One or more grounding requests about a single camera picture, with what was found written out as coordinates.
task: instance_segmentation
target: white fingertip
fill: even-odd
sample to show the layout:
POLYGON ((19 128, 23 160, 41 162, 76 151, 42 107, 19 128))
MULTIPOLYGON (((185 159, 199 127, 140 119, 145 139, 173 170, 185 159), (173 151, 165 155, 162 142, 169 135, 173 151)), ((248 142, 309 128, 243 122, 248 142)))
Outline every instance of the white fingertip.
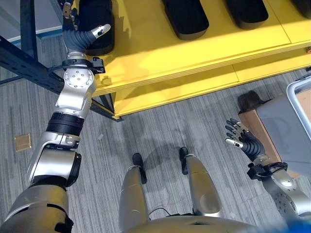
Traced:
POLYGON ((237 140, 233 140, 231 138, 227 138, 225 140, 226 143, 230 144, 230 145, 233 145, 235 147, 238 147, 238 148, 242 148, 243 147, 243 143, 240 142, 240 141, 237 141, 237 140))
POLYGON ((91 32, 97 39, 98 37, 106 34, 110 29, 111 29, 110 24, 105 24, 103 26, 98 26, 97 28, 92 29, 91 32))

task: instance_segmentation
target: silver robot arm segment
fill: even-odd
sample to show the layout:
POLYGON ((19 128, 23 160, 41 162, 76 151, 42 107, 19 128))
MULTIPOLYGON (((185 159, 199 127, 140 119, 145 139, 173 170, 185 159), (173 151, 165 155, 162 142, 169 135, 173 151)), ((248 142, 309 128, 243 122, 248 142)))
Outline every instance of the silver robot arm segment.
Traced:
POLYGON ((286 222, 311 220, 311 199, 287 173, 287 164, 272 162, 262 143, 241 122, 230 119, 227 124, 226 129, 230 132, 225 141, 240 148, 252 161, 247 174, 252 180, 262 181, 286 222))
POLYGON ((89 32, 63 29, 68 49, 67 60, 63 62, 67 69, 65 85, 31 158, 27 171, 30 186, 12 205, 0 233, 71 232, 73 222, 68 217, 66 187, 79 175, 81 155, 75 149, 96 89, 94 72, 100 67, 98 62, 103 65, 99 58, 86 60, 85 49, 109 29, 110 25, 89 32))

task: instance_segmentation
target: black cable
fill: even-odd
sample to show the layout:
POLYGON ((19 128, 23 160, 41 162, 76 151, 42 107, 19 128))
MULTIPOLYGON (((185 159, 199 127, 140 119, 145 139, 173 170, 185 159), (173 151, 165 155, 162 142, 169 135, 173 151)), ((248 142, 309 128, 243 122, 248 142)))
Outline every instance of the black cable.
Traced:
POLYGON ((261 176, 261 175, 259 175, 259 174, 257 174, 257 176, 258 176, 258 177, 261 177, 261 178, 268 178, 268 177, 271 177, 273 173, 275 173, 275 172, 277 172, 277 171, 280 171, 280 170, 283 170, 283 169, 285 169, 285 167, 282 166, 282 167, 280 167, 279 169, 277 169, 277 170, 271 172, 268 176, 261 176))
POLYGON ((164 209, 163 207, 158 207, 158 208, 154 209, 153 211, 151 211, 151 212, 149 213, 149 215, 152 214, 154 211, 160 210, 160 209, 164 210, 169 216, 171 216, 171 214, 170 214, 166 209, 164 209))
POLYGON ((59 65, 59 66, 50 67, 48 69, 48 73, 50 74, 50 73, 52 73, 55 70, 67 69, 67 68, 89 69, 91 71, 95 71, 95 72, 98 72, 98 73, 102 73, 103 72, 102 70, 98 70, 98 69, 95 69, 95 68, 92 68, 92 67, 79 67, 79 66, 63 66, 63 65, 59 65))

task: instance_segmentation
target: robot leg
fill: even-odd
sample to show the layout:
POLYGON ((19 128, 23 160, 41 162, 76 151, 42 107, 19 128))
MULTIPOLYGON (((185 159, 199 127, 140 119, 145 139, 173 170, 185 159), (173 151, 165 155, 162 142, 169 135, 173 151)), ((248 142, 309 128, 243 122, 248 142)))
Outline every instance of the robot leg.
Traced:
POLYGON ((217 190, 204 165, 189 154, 186 148, 180 149, 180 159, 186 161, 194 214, 222 217, 222 205, 217 190))
POLYGON ((142 188, 139 166, 132 166, 125 175, 119 205, 119 228, 126 231, 149 221, 148 207, 142 188))

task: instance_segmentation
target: wall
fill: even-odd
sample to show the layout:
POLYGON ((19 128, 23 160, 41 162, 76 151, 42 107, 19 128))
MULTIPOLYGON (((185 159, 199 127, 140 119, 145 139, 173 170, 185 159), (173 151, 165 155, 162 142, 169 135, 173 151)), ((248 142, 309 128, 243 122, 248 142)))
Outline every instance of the wall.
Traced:
MULTIPOLYGON (((19 0, 0 0, 0 35, 5 39, 20 36, 19 0)), ((35 28, 37 33, 59 29, 61 22, 49 0, 35 0, 35 28)))

